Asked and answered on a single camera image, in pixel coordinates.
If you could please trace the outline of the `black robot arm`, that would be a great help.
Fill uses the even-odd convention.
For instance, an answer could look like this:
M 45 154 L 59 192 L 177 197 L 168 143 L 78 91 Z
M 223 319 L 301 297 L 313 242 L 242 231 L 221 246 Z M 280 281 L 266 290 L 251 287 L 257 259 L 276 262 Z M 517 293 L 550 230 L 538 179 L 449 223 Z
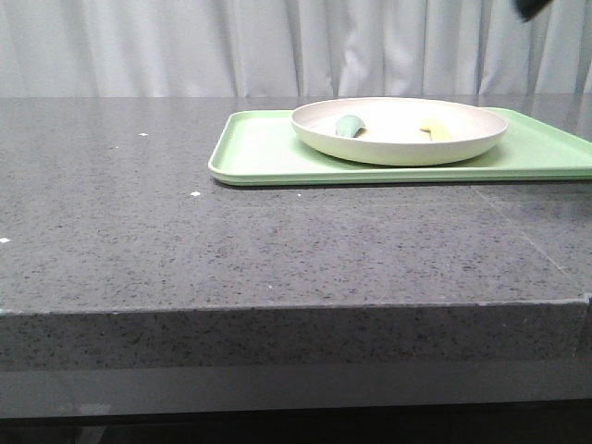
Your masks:
M 535 18 L 551 0 L 513 0 L 513 6 L 522 22 Z

